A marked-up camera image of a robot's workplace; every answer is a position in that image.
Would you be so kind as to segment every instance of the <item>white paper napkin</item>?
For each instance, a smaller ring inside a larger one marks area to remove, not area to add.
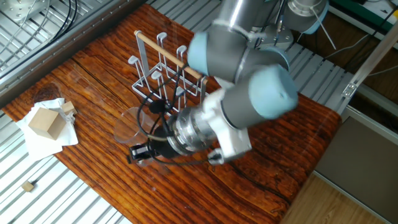
[[[76,131],[73,127],[75,118],[73,117],[73,113],[66,115],[63,112],[61,105],[64,103],[64,98],[35,103],[30,112],[22,120],[17,122],[18,127],[25,134],[27,151],[33,161],[41,160],[47,156],[62,151],[62,146],[72,146],[78,144]],[[57,111],[67,122],[57,140],[38,136],[30,127],[28,127],[28,124],[39,108]]]

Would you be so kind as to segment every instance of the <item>wooden block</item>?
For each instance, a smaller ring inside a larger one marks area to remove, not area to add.
[[[68,115],[71,111],[73,112],[73,114],[77,114],[77,110],[75,109],[71,101],[69,101],[68,103],[64,103],[61,107],[66,115]]]
[[[28,126],[39,136],[57,140],[66,123],[58,112],[39,108]]]
[[[30,192],[31,190],[33,190],[33,188],[35,186],[33,186],[33,184],[31,184],[29,181],[25,181],[21,187],[26,191],[26,192]]]

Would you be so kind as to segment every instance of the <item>light blue joint cap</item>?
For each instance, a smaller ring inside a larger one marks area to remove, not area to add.
[[[249,81],[249,99],[265,119],[276,119],[299,102],[294,81],[280,65],[264,67],[254,73]]]
[[[326,14],[328,13],[329,10],[329,1],[326,2],[326,6],[323,9],[323,12],[319,15],[319,19],[323,21],[325,19]],[[317,21],[314,23],[309,29],[303,32],[303,34],[313,34],[315,31],[318,30],[318,28],[321,26],[320,22]]]
[[[208,75],[207,69],[207,32],[195,34],[188,48],[188,64],[194,70]]]
[[[278,47],[267,47],[264,51],[272,51],[280,54],[286,61],[287,64],[287,71],[290,71],[290,65],[289,65],[289,58],[287,57],[287,54],[280,48]]]

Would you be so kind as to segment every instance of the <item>robotic arm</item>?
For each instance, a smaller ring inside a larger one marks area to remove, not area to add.
[[[273,9],[279,2],[279,9]],[[282,25],[310,34],[319,28],[327,7],[327,0],[224,0],[208,32],[197,33],[192,39],[188,63],[204,75],[234,85],[172,116],[167,123],[173,134],[167,141],[133,147],[132,159],[150,158],[153,152],[148,147],[166,158],[186,156],[209,148],[216,139],[221,147],[209,153],[211,164],[243,156],[251,149],[248,127],[276,119],[298,103],[287,56],[277,47],[249,47],[248,43],[265,38],[252,30],[276,17],[276,36]],[[155,134],[166,136],[161,127]]]

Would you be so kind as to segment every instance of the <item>wood grain surface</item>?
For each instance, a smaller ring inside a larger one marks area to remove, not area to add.
[[[325,181],[312,174],[282,224],[385,224]]]
[[[79,112],[79,144],[64,147],[56,157],[133,223],[279,223],[332,140],[340,116],[300,95],[295,110],[249,129],[253,150],[229,164],[129,165],[128,146],[114,140],[113,127],[123,111],[142,101],[131,88],[137,71],[127,63],[131,55],[139,56],[135,30],[153,41],[158,33],[168,33],[169,52],[193,37],[143,5],[4,112],[17,121],[35,102],[72,101]],[[158,62],[154,50],[147,48],[147,55],[150,66]],[[217,88],[210,79],[208,90]]]

